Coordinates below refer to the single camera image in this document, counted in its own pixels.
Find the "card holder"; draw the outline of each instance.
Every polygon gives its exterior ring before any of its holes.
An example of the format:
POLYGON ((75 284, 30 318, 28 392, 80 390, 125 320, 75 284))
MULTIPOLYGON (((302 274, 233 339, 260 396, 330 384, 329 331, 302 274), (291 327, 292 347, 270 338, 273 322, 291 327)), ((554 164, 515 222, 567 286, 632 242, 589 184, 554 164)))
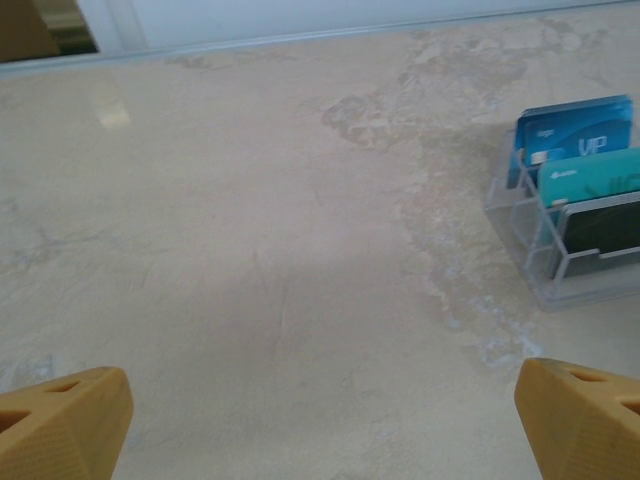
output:
MULTIPOLYGON (((635 237, 609 242, 602 249, 593 245, 581 249, 579 242, 568 249, 564 241, 567 232, 563 230, 566 225, 560 222, 562 207, 545 207, 532 180, 530 173, 537 167, 527 168, 520 160, 517 186, 507 187, 507 178, 513 175, 509 164, 514 135, 511 130, 503 137, 485 212, 540 308, 553 311, 640 293, 640 244, 633 244, 635 237)), ((592 202, 601 209, 606 199, 611 197, 605 197, 601 204, 592 202)), ((640 217, 640 203, 635 206, 634 215, 640 217)))

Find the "hole in wooden block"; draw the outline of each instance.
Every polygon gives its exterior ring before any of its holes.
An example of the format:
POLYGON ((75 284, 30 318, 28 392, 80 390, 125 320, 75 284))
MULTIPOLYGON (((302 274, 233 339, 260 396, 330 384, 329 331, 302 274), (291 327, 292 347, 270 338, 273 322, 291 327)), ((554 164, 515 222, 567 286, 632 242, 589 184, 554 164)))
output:
POLYGON ((45 390, 45 392, 47 392, 47 393, 64 393, 64 392, 68 392, 69 390, 71 390, 73 387, 75 387, 79 383, 80 382, 65 383, 64 385, 58 385, 57 387, 48 388, 47 390, 45 390))
POLYGON ((636 415, 640 415, 640 400, 622 402, 622 406, 627 407, 636 415))
POLYGON ((583 382, 605 382, 606 379, 598 375, 588 372, 579 372, 577 370, 569 370, 569 373, 583 382))
POLYGON ((0 412, 0 433, 10 429, 20 420, 29 416, 31 412, 0 412))

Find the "beige marble surface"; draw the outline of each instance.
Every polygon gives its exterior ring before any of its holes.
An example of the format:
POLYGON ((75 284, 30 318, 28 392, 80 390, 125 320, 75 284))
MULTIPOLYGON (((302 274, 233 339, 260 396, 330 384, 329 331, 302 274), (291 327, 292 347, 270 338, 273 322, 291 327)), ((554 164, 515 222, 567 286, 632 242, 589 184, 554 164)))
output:
POLYGON ((526 107, 640 89, 640 8, 0 79, 0 388, 108 364, 116 479, 536 479, 547 355, 640 375, 640 297, 543 314, 482 211, 526 107))

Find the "credit card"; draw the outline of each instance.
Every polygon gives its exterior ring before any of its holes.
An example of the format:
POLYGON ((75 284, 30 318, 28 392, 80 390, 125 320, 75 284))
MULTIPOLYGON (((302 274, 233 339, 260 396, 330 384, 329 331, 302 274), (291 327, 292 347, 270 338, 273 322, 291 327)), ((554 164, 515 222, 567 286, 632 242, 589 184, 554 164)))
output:
POLYGON ((545 207, 640 190, 640 148, 542 164, 538 193, 545 207))
POLYGON ((525 110, 516 123, 507 187, 517 186, 520 161, 537 184, 546 162, 628 148, 632 125, 627 95, 525 110))
POLYGON ((568 254, 592 251, 571 258, 558 272, 562 253, 556 246, 548 273, 554 278, 593 273, 635 264, 640 260, 640 192, 572 203, 562 207, 558 234, 568 254))

